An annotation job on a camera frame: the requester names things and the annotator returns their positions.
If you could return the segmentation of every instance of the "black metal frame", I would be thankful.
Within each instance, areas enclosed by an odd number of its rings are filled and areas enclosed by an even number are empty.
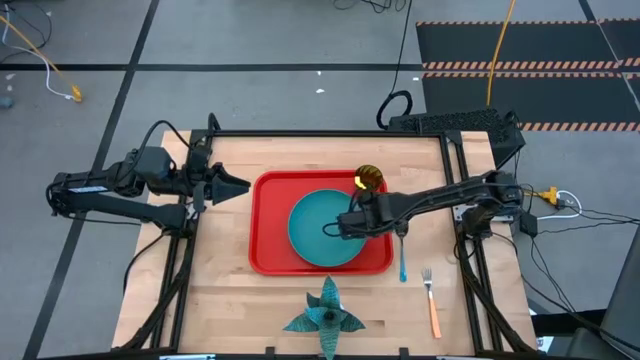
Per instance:
[[[199,141],[200,139],[202,139],[203,137],[206,137],[208,134],[207,130],[192,130],[191,132],[191,137],[189,139],[190,143],[194,143]],[[325,130],[320,130],[320,131],[315,131],[315,130],[301,130],[301,131],[296,131],[296,130],[216,130],[214,133],[214,136],[212,137],[213,141],[215,141],[216,137],[261,137],[261,136],[266,136],[266,137],[400,137],[400,138],[437,138],[440,141],[440,149],[441,149],[441,156],[442,156],[442,161],[443,161],[443,166],[444,166],[444,173],[445,173],[445,179],[447,184],[452,184],[454,182],[453,179],[453,171],[452,171],[452,165],[451,165],[451,158],[450,158],[450,154],[449,154],[449,149],[448,149],[448,141],[452,140],[452,142],[455,145],[455,149],[456,149],[456,155],[457,155],[457,160],[458,160],[458,166],[460,167],[460,174],[462,179],[466,179],[468,178],[468,169],[467,169],[467,164],[466,164],[466,159],[465,159],[465,155],[464,155],[464,149],[462,147],[462,142],[461,142],[461,137],[460,137],[460,132],[447,132],[445,133],[428,133],[428,134],[415,134],[415,133],[407,133],[407,132],[389,132],[389,131],[325,131]],[[184,203],[185,199],[181,198],[180,202]],[[454,227],[456,224],[456,220],[455,217],[453,216],[453,212],[452,212],[452,221],[454,222]],[[195,226],[192,228],[193,234],[192,236],[187,239],[187,241],[189,241],[189,243],[187,244],[188,248],[193,249],[195,247],[195,241],[197,238],[197,222],[195,223]],[[177,237],[172,237],[171,239],[171,243],[169,245],[169,251],[168,251],[168,255],[167,255],[167,262],[165,265],[165,270],[164,270],[164,274],[163,274],[163,279],[162,279],[162,288],[160,290],[160,296],[162,297],[163,295],[165,295],[167,293],[168,287],[171,284],[171,279],[173,277],[173,272],[174,272],[174,268],[175,268],[175,263],[176,263],[176,258],[178,255],[178,243],[179,243],[180,239]],[[488,294],[491,294],[491,285],[489,283],[489,274],[488,274],[488,270],[487,270],[487,266],[486,266],[486,260],[484,257],[484,250],[482,249],[482,243],[479,243],[478,248],[476,249],[476,259],[478,261],[478,275],[482,281],[482,285],[483,288],[485,289],[485,291],[487,291]],[[461,249],[461,254],[460,256],[465,257],[467,256],[466,254],[466,249],[464,249],[464,247],[462,247],[463,249]],[[193,251],[188,251],[188,249],[185,249],[185,259],[183,261],[189,261],[191,262],[193,258]],[[176,302],[176,306],[175,306],[175,316],[174,316],[174,321],[173,324],[171,326],[171,337],[170,337],[170,343],[169,343],[169,347],[165,348],[167,350],[168,353],[177,353],[178,351],[178,346],[180,343],[180,335],[181,335],[181,329],[182,329],[182,320],[183,320],[183,316],[184,316],[184,310],[185,310],[185,306],[186,306],[186,296],[187,296],[187,291],[188,291],[188,276],[187,275],[187,281],[183,284],[183,286],[180,288],[180,290],[178,291],[178,293],[176,294],[177,296],[177,302]],[[483,341],[482,341],[482,333],[480,331],[480,320],[478,317],[478,311],[476,308],[476,302],[475,302],[475,296],[473,294],[473,291],[465,284],[464,286],[465,289],[465,298],[466,298],[466,303],[467,303],[467,313],[469,316],[469,325],[470,325],[470,331],[471,331],[471,338],[472,338],[472,342],[473,342],[473,348],[474,348],[474,352],[477,354],[479,351],[482,351],[484,349],[483,346]],[[501,336],[500,333],[498,332],[495,324],[493,324],[493,322],[491,321],[491,319],[489,320],[489,327],[491,329],[491,341],[492,341],[492,345],[493,345],[493,350],[497,350],[497,351],[502,351],[502,341],[501,341]],[[150,349],[158,349],[160,348],[160,339],[162,336],[162,332],[163,332],[163,327],[164,327],[164,316],[162,316],[160,322],[158,323],[158,325],[156,326],[156,328],[153,331],[152,337],[151,337],[151,342],[150,342]],[[243,359],[247,359],[247,358],[255,358],[255,359],[268,359],[268,358],[273,358],[272,356],[268,355],[269,353],[269,348],[266,349],[265,354],[217,354],[216,358],[243,358]],[[406,358],[411,358],[411,359],[419,359],[419,358],[429,358],[432,359],[433,357],[429,356],[429,357],[417,357],[417,356],[410,356],[408,355],[408,351],[404,351],[404,353],[406,354]],[[302,358],[308,358],[308,355],[289,355],[286,356],[287,358],[290,359],[302,359]],[[358,358],[363,358],[363,357],[358,357],[358,356],[342,356],[342,359],[358,359]],[[392,358],[396,358],[395,356],[375,356],[375,358],[379,358],[379,359],[392,359]]]

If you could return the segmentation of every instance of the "fork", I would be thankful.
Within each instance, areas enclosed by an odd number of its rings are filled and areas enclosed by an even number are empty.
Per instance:
[[[429,315],[431,317],[431,329],[433,330],[433,337],[440,339],[440,322],[438,321],[438,313],[436,312],[436,301],[433,299],[433,279],[431,278],[431,268],[422,268],[422,282],[427,288],[429,293]]]

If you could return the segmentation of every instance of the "floor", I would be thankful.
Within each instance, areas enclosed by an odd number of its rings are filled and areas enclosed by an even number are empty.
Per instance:
[[[38,1],[53,22],[45,53],[61,64],[127,64],[151,0]],[[502,20],[508,0],[416,0],[412,22]],[[637,0],[589,0],[598,18],[640,16]],[[46,18],[28,2],[14,6],[36,27]],[[405,13],[375,14],[358,4],[339,11],[330,0],[161,0],[140,56],[142,64],[392,64]],[[519,0],[513,20],[584,20],[578,0]],[[28,36],[38,34],[16,19]],[[420,62],[409,26],[403,63]],[[12,44],[17,39],[8,37]],[[10,51],[0,46],[0,58]],[[38,62],[29,56],[13,62]],[[210,111],[224,128],[375,129],[375,113],[389,91],[388,71],[137,72],[122,108],[106,165],[137,147],[148,126],[168,119],[180,129],[204,127]],[[43,86],[41,71],[0,71],[0,95],[16,101],[0,109],[0,354],[25,354],[36,318],[63,251],[71,222],[49,216],[43,193],[60,171],[91,168],[124,71],[67,72],[85,101],[74,104]],[[399,89],[421,98],[419,73],[402,71]],[[52,86],[63,89],[56,76]],[[423,112],[417,101],[415,112]],[[389,113],[400,112],[392,107]],[[152,138],[159,143],[160,135]],[[572,191],[585,208],[638,216],[638,133],[526,133],[522,182]],[[550,212],[535,203],[534,214]],[[547,220],[542,229],[585,223]],[[537,237],[554,277],[577,309],[602,308],[635,229],[599,227]],[[122,275],[138,229],[85,224],[44,340],[40,357],[107,351],[121,302]],[[529,256],[530,240],[516,236],[524,275],[556,298]],[[543,311],[553,305],[534,293]]]

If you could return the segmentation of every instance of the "yellow cable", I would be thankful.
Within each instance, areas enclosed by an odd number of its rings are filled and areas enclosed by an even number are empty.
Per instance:
[[[507,25],[509,24],[509,20],[511,20],[511,13],[513,12],[513,7],[515,4],[516,0],[511,0],[511,4],[509,5],[509,12],[507,13],[507,19],[504,21],[504,24],[502,24],[502,31],[500,32],[500,37],[498,38],[496,51],[493,52],[491,70],[489,71],[489,84],[487,85],[487,106],[491,105],[491,86],[493,85],[493,71],[495,69],[496,62],[498,61],[498,54],[500,53],[500,47],[502,46],[502,39],[504,39],[504,33],[507,32]]]
[[[15,26],[11,25],[11,23],[9,21],[7,21],[7,19],[5,19],[4,16],[0,15],[0,21],[2,21],[3,23],[7,24],[7,26],[9,26],[9,28],[11,30],[13,30],[16,34],[18,34],[18,36],[24,40],[24,42],[26,42],[31,49],[36,52],[36,54],[40,55],[47,63],[49,63],[49,65],[51,65],[51,68],[58,74],[60,75],[60,78],[62,78],[62,80],[64,80],[67,84],[69,84],[69,86],[71,86],[71,95],[73,95],[73,101],[75,102],[82,102],[82,93],[80,92],[80,89],[78,88],[77,85],[72,84],[69,80],[67,80],[66,77],[64,77],[62,75],[62,73],[60,72],[60,70],[58,70],[58,68],[51,62],[51,60],[49,60],[46,56],[44,56],[40,50],[38,50],[38,48],[33,45],[33,43],[26,37],[24,36],[20,30],[16,29]]]

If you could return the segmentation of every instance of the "teal plate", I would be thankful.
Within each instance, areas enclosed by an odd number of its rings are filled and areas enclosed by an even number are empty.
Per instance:
[[[300,199],[289,215],[289,241],[304,260],[313,265],[334,267],[346,264],[360,253],[366,239],[343,240],[322,231],[349,208],[351,197],[338,190],[317,190]],[[329,233],[337,227],[327,228]]]

